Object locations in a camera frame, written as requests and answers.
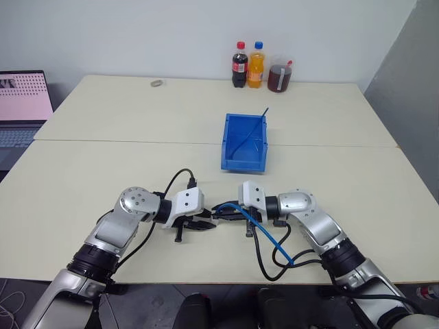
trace silver robot arm segment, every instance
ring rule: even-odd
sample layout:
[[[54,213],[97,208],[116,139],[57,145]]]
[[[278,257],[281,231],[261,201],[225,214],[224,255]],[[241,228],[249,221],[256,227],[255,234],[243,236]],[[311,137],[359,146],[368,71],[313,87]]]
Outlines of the silver robot arm segment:
[[[341,227],[317,206],[314,196],[305,190],[297,188],[280,194],[278,209],[280,216],[293,217],[298,221],[303,236],[319,256],[347,239]]]
[[[73,260],[47,287],[23,329],[85,327],[96,300],[112,283],[117,263],[137,233],[140,222],[157,221],[172,227],[179,216],[204,209],[204,195],[195,187],[179,192],[171,201],[141,187],[127,188],[115,207],[97,222]]]

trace gray wall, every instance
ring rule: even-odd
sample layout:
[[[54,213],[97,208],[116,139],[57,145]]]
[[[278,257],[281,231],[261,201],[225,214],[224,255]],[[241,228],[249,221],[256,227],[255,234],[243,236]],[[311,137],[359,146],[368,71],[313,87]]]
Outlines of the gray wall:
[[[236,41],[294,78],[365,90],[416,0],[4,0],[0,69],[44,69],[59,103],[89,73],[229,79]]]
[[[438,0],[418,1],[365,96],[438,199]]]

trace black cable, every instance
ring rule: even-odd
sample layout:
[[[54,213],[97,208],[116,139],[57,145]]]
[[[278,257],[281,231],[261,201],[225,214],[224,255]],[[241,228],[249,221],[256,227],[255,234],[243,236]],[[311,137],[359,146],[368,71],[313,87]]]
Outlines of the black cable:
[[[165,192],[163,193],[163,199],[166,197],[166,194],[168,193],[169,189],[171,188],[172,184],[174,183],[174,180],[176,180],[178,175],[180,175],[184,171],[187,171],[189,173],[189,175],[191,175],[191,177],[189,178],[188,188],[190,187],[191,184],[196,185],[195,177],[193,176],[192,170],[190,170],[188,168],[183,168],[183,169],[177,171],[177,173],[173,176],[173,178],[171,179],[171,181],[167,185]],[[134,249],[132,252],[130,252],[127,256],[125,256],[123,258],[123,260],[118,262],[116,265],[116,269],[120,268],[120,266],[122,266],[122,264],[124,264],[128,259],[130,259],[136,252],[138,252],[145,245],[146,241],[148,241],[148,239],[151,237],[152,231],[154,231],[155,227],[156,227],[156,224],[153,223],[151,225],[150,231],[148,232],[147,236],[143,239],[143,241],[140,243],[140,245],[138,245],[136,247],[136,249]]]
[[[283,238],[279,241],[279,245],[282,245],[282,243],[284,243],[285,240],[287,240],[288,237],[289,237],[289,235],[291,234],[291,226],[290,226],[288,223],[286,223],[285,225],[287,226],[287,233],[286,233],[286,234],[283,236]],[[294,267],[302,266],[302,265],[300,265],[300,264],[302,264],[302,263],[296,264],[296,265],[299,265],[299,266],[294,266],[294,265],[290,265],[290,264],[280,264],[280,262],[278,262],[278,261],[276,260],[276,253],[277,253],[277,251],[278,251],[278,249],[277,249],[276,247],[274,247],[273,252],[272,252],[272,260],[273,260],[273,263],[276,264],[277,266],[282,267],[282,268],[284,268],[284,267],[286,266],[286,267],[289,267],[289,268],[292,268],[292,269],[293,269]],[[303,255],[305,255],[305,254],[312,253],[312,252],[314,252],[314,250],[312,250],[312,249],[306,249],[306,250],[303,250],[302,252],[299,252],[297,255],[295,255],[294,257],[292,257],[292,260],[297,260],[297,258],[299,258],[299,257],[301,257],[301,256],[303,256]]]
[[[137,253],[138,250],[143,247],[143,245],[145,245],[146,241],[148,241],[148,239],[150,238],[150,236],[152,234],[152,231],[154,231],[155,227],[156,227],[156,224],[152,223],[150,231],[148,232],[147,236],[143,239],[143,241],[140,243],[140,245],[138,245],[136,247],[136,249],[134,249],[132,252],[130,252],[127,256],[125,256],[123,258],[123,260],[118,262],[117,265],[116,265],[116,269],[120,268],[120,266],[122,266],[128,259],[130,259],[135,253]]]
[[[407,304],[409,306],[411,306],[418,314],[425,314],[424,311],[422,310],[422,308],[415,302],[405,298],[405,297],[401,297],[401,296],[396,296],[396,295],[361,295],[358,293],[353,293],[350,291],[346,291],[342,288],[340,288],[337,285],[337,282],[335,281],[334,275],[329,273],[329,277],[331,278],[331,282],[334,286],[334,289],[342,296],[344,297],[348,297],[348,298],[353,298],[356,300],[397,300],[399,302],[402,302],[404,304]]]
[[[101,219],[103,219],[105,215],[108,215],[110,212],[113,212],[113,211],[114,211],[114,209],[109,210],[109,211],[107,211],[105,214],[103,214],[101,217],[99,217],[99,219],[96,221],[96,224],[98,224],[99,221],[100,221]]]
[[[269,280],[269,281],[277,281],[277,280],[279,280],[285,274],[285,272],[288,269],[293,269],[293,268],[296,268],[296,267],[300,267],[300,266],[308,265],[308,264],[313,264],[313,263],[319,263],[319,264],[322,263],[321,260],[311,259],[311,260],[306,260],[305,262],[301,262],[301,263],[298,263],[298,264],[284,266],[277,275],[275,275],[274,277],[271,277],[271,276],[268,275],[267,271],[265,270],[265,267],[263,266],[262,257],[261,257],[261,249],[259,247],[259,240],[258,240],[258,236],[257,236],[257,233],[256,233],[256,228],[255,228],[254,225],[251,225],[251,229],[252,229],[252,233],[253,233],[254,246],[256,247],[256,257],[258,259],[259,268],[261,269],[261,272],[262,272],[263,276],[265,276],[265,278],[267,280]]]
[[[188,168],[183,168],[179,171],[177,171],[177,173],[173,176],[173,178],[171,179],[171,182],[169,182],[169,184],[167,185],[165,192],[163,193],[163,197],[166,196],[167,192],[169,191],[169,189],[171,188],[171,185],[174,183],[174,180],[176,180],[176,178],[178,177],[178,175],[180,175],[182,172],[187,171],[189,173],[189,175],[191,175],[191,178],[189,179],[190,181],[195,181],[195,177],[193,176],[192,170],[188,169]]]

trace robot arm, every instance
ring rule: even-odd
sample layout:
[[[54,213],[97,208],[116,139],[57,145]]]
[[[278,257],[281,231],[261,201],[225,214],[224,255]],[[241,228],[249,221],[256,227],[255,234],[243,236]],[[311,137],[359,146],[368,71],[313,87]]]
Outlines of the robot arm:
[[[202,213],[204,195],[198,187],[161,199],[141,187],[130,187],[115,207],[97,222],[73,260],[47,287],[23,329],[84,328],[95,301],[103,293],[117,263],[137,233],[140,222],[173,226],[179,217]]]
[[[238,189],[235,203],[250,210],[256,209],[262,223],[268,219],[276,223],[281,218],[296,221],[304,238],[321,257],[333,284],[341,294],[350,297],[348,305],[365,328],[439,328],[438,319],[414,314],[410,305],[388,297],[398,299],[404,295],[369,258],[361,254],[343,229],[317,205],[312,193],[296,189],[277,197],[266,197],[262,186],[244,182]],[[237,219],[235,213],[228,216]],[[388,298],[369,298],[367,295]]]

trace bottle label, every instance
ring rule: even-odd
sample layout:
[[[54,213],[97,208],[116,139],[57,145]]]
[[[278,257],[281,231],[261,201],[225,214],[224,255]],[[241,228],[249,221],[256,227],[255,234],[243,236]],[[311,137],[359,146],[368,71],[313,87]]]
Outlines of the bottle label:
[[[249,72],[248,79],[251,81],[262,81],[262,72]]]
[[[238,73],[244,73],[247,72],[247,63],[233,63],[233,71]]]

